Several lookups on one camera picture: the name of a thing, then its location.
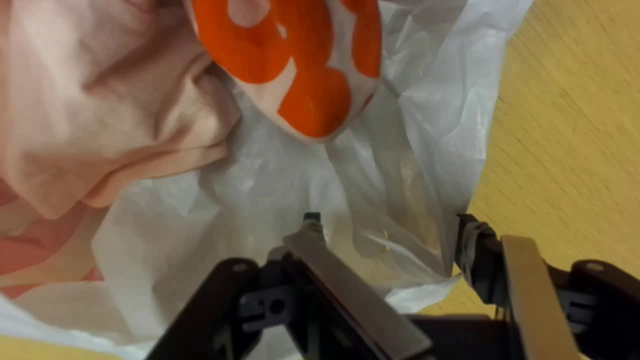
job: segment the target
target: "plastic bag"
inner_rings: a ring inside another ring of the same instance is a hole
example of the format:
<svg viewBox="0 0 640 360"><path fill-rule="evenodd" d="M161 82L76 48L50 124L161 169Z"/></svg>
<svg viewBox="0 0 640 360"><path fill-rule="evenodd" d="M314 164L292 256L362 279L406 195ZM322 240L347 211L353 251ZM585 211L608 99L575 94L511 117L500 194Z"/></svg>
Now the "plastic bag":
<svg viewBox="0 0 640 360"><path fill-rule="evenodd" d="M264 259L307 210L322 211L330 248L396 308L439 299L456 211L484 164L504 44L530 0L379 6L384 84L362 117L333 142L303 143L236 89L230 158L130 186L91 240L103 281L39 286L14 301L22 309L0 301L0 335L140 357L217 259ZM290 354L282 333L267 338L262 354Z"/></svg>

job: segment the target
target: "crumpled plastic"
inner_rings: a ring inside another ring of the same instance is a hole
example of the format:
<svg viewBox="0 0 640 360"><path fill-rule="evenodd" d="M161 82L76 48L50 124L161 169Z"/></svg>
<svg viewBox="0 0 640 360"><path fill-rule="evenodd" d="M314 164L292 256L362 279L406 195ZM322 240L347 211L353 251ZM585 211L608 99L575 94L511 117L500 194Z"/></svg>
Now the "crumpled plastic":
<svg viewBox="0 0 640 360"><path fill-rule="evenodd" d="M242 109L228 159L128 186L91 238L103 281L39 286L14 301L22 309L0 301L0 335L18 321L19 335L140 357L217 259L264 259L307 210L392 306L439 299L454 283L456 213L485 158L504 45L527 6L379 0L382 84L328 143L267 124L228 82ZM282 332L266 338L259 354L292 355Z"/></svg>

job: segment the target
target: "wooden table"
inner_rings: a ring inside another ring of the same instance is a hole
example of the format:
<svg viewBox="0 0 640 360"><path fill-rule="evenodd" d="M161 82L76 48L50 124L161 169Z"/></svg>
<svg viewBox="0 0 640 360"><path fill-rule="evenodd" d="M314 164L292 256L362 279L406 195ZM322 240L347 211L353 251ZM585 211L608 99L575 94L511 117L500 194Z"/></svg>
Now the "wooden table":
<svg viewBox="0 0 640 360"><path fill-rule="evenodd" d="M506 54L470 210L536 238L546 259L601 257L640 276L640 2L538 0ZM458 286L433 309L482 309ZM0 340L2 357L87 355Z"/></svg>

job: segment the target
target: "orange logo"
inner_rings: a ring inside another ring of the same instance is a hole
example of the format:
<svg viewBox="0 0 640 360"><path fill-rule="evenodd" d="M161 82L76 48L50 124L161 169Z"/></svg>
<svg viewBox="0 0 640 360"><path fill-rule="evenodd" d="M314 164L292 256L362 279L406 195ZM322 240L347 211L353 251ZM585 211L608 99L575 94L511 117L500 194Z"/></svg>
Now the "orange logo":
<svg viewBox="0 0 640 360"><path fill-rule="evenodd" d="M296 73L279 104L273 104L293 131L328 138L363 105L353 104L345 71L370 80L379 75L382 25L376 0L331 0L333 6L330 0L262 0L266 7L253 23L237 23L230 13L231 2L259 0L193 0L198 38L244 84L267 84L293 62ZM347 25L333 23L336 4L353 18L349 34L341 34ZM349 48L338 48L338 36L349 36ZM349 52L353 65L331 65L333 52Z"/></svg>

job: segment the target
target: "pink fabric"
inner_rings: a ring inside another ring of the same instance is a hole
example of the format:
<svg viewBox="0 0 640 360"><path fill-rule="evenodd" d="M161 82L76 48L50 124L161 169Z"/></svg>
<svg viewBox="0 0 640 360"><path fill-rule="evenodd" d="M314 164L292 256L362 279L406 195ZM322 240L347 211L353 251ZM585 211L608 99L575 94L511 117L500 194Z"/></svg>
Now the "pink fabric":
<svg viewBox="0 0 640 360"><path fill-rule="evenodd" d="M239 114L179 2L0 2L0 177L43 217L226 153Z"/></svg>

